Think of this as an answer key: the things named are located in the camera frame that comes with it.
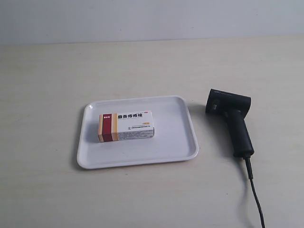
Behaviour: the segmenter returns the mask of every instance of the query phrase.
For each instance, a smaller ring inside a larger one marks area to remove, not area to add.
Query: wall
[[[0,44],[304,33],[303,0],[1,0]]]

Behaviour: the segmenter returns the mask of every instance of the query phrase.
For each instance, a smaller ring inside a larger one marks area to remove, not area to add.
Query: black barcode scanner
[[[250,157],[253,147],[244,121],[251,104],[251,98],[211,89],[206,105],[206,113],[221,115],[227,123],[232,140],[233,156]]]

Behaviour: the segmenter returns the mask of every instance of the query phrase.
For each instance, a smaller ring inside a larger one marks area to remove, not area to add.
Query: black cable
[[[262,208],[261,208],[260,202],[258,201],[256,190],[255,190],[255,186],[253,184],[253,175],[252,175],[252,168],[251,168],[251,163],[250,163],[250,157],[245,157],[244,160],[245,160],[245,163],[246,163],[246,168],[247,168],[247,172],[248,172],[248,178],[250,180],[253,196],[255,197],[255,200],[256,200],[256,205],[257,205],[258,213],[260,214],[261,225],[262,225],[262,228],[265,228],[264,216],[263,216]]]

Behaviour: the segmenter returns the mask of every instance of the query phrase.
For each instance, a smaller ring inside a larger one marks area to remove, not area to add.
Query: white table
[[[304,36],[2,46],[0,227],[259,228],[244,164],[222,122],[204,114],[216,88],[252,98],[246,123],[266,227],[302,228],[303,77]],[[78,167],[86,104],[158,95],[189,102],[194,160]]]

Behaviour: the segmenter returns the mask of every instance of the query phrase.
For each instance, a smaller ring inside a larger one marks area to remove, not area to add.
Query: white tray
[[[152,111],[153,138],[99,142],[100,114],[138,110]],[[85,169],[177,162],[194,158],[198,151],[188,107],[179,96],[96,101],[85,108],[77,162]]]

